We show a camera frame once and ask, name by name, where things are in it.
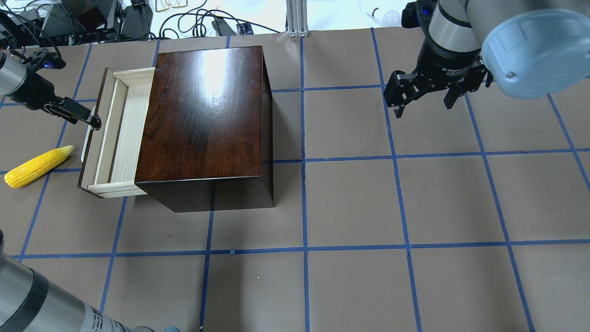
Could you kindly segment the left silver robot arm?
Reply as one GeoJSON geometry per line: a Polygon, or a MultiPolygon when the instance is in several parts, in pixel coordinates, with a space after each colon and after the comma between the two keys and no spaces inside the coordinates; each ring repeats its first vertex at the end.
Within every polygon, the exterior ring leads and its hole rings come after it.
{"type": "Polygon", "coordinates": [[[82,121],[93,130],[101,128],[101,119],[89,108],[69,97],[55,94],[55,86],[37,72],[40,69],[63,69],[67,64],[56,52],[46,48],[29,57],[16,50],[2,53],[0,92],[6,98],[32,111],[44,111],[72,124],[82,121]]]}

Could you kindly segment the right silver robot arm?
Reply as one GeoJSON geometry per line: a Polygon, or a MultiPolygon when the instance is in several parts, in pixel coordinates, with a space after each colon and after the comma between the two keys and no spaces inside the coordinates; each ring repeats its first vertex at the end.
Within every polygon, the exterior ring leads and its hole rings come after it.
{"type": "Polygon", "coordinates": [[[451,109],[482,83],[507,96],[535,99],[561,92],[590,71],[587,0],[416,0],[404,28],[425,39],[411,73],[394,71],[383,96],[400,118],[408,103],[445,91],[451,109]]]}

